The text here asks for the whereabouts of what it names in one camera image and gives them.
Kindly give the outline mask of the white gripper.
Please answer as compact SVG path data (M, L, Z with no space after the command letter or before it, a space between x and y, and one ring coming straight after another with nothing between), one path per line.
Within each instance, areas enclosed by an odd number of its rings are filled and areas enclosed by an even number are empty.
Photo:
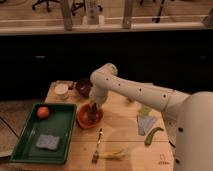
M91 113L96 114L98 108L100 108L108 98L108 91L100 87L92 87L89 93L89 97L92 103Z

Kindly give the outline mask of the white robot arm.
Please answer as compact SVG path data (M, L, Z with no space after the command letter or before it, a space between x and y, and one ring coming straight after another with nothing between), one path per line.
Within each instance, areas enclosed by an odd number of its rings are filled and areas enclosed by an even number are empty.
M213 171L213 92L187 94L117 74L112 63L91 73L91 101L102 106L113 91L177 120L173 171Z

